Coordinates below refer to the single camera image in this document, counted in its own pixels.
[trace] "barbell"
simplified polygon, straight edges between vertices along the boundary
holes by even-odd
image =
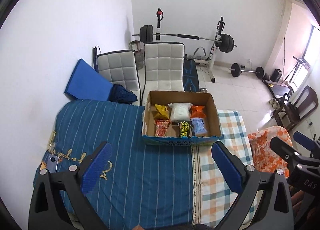
[[[221,52],[228,53],[233,50],[233,47],[237,47],[234,44],[233,38],[228,34],[221,34],[220,40],[208,39],[194,35],[186,34],[168,34],[168,33],[153,33],[152,25],[144,25],[140,28],[139,34],[132,34],[132,36],[139,36],[142,43],[151,43],[153,42],[153,36],[175,36],[178,38],[187,38],[194,40],[207,40],[217,43],[216,46],[219,47]]]
[[[252,72],[256,74],[256,77],[258,79],[263,79],[264,77],[264,69],[263,67],[257,67],[256,71],[252,71],[252,70],[241,70],[241,67],[244,66],[240,66],[238,63],[233,63],[231,65],[231,74],[233,75],[233,77],[239,77],[241,75],[242,72]]]

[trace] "white package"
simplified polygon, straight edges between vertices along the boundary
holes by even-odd
[[[170,120],[171,122],[177,121],[190,121],[189,110],[192,104],[187,103],[174,103],[168,105],[171,110]]]

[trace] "floral orange chair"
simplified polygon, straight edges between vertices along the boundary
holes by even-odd
[[[289,177],[287,163],[270,148],[270,141],[276,136],[292,146],[289,133],[281,126],[272,126],[260,132],[248,134],[253,164],[258,171],[263,172],[274,172],[280,168],[284,171],[285,176]]]

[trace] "blue striped blanket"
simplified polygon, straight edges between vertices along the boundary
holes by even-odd
[[[75,100],[57,115],[53,152],[62,160],[57,171],[78,165],[102,141],[112,145],[111,160],[87,194],[111,230],[192,221],[191,148],[145,145],[141,137],[143,110],[140,106]],[[72,211],[65,192],[62,197]]]

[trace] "window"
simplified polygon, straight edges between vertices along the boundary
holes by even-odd
[[[320,30],[312,26],[309,41],[307,43],[306,49],[303,53],[302,60],[305,63],[297,63],[295,69],[293,69],[287,76],[290,86],[294,91],[301,86],[303,80],[308,74],[308,70],[312,65],[316,63],[316,60],[320,54]]]

